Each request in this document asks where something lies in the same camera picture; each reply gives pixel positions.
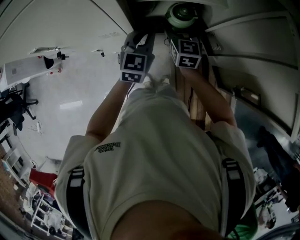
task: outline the chair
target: chair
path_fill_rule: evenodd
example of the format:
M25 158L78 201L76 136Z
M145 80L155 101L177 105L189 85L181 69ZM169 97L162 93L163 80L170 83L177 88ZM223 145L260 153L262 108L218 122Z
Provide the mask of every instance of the chair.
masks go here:
M33 117L31 112L29 111L30 105L38 104L38 101L35 99L33 102L26 102L27 97L27 89L29 87L29 83L25 84L23 90L9 92L7 96L3 97L0 101L0 109L1 116L0 122L3 122L10 118L13 121L14 134L16 135L16 130L20 131L23 128L24 117L23 114L25 112L31 117L31 119L36 119Z

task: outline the white t-shirt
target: white t-shirt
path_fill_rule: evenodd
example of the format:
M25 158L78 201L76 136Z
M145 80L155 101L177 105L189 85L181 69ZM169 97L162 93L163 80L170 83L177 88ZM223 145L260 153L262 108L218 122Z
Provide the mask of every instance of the white t-shirt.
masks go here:
M248 210L255 180L244 134L218 122L211 128L216 139L212 141L191 122L181 104L168 97L139 101L103 142L91 136L71 137L55 191L64 215L69 218L69 171L83 165L97 239L110 239L122 215L149 200L176 204L205 227L218 231L222 194L217 146L240 164Z

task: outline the tiled floor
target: tiled floor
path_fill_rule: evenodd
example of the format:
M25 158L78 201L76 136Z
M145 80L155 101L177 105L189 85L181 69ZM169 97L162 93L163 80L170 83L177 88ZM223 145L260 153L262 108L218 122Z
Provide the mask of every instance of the tiled floor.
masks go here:
M150 69L156 80L170 74L171 59L164 39L164 35L156 36L153 51L156 58ZM116 54L107 54L104 58L97 53L78 55L63 61L61 74L30 81L30 98L39 101L32 106L37 119L32 120L25 114L18 137L32 160L38 165L46 156L62 160L69 138L85 134L90 117L118 80L119 69ZM77 101L82 105L61 109L61 105ZM40 133L37 122L41 125Z

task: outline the person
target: person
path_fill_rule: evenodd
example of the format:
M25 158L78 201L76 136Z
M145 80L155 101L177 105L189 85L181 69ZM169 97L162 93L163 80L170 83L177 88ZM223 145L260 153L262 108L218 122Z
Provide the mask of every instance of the person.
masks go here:
M259 134L261 140L257 146L265 148L270 164L281 182L281 185L277 184L277 188L290 211L296 212L300 206L300 192L295 183L300 181L300 166L265 127L260 127Z
M213 122L211 137L192 123L168 78L156 89L148 77L123 108L131 84L117 81L85 136L71 137L55 196L70 220L84 205L92 239L224 239L221 155L238 161L245 179L244 214L252 206L253 168L229 104L198 70L180 70Z
M266 206L262 206L262 209L258 215L258 224L264 228L272 229L275 226L275 221L272 219L270 210Z

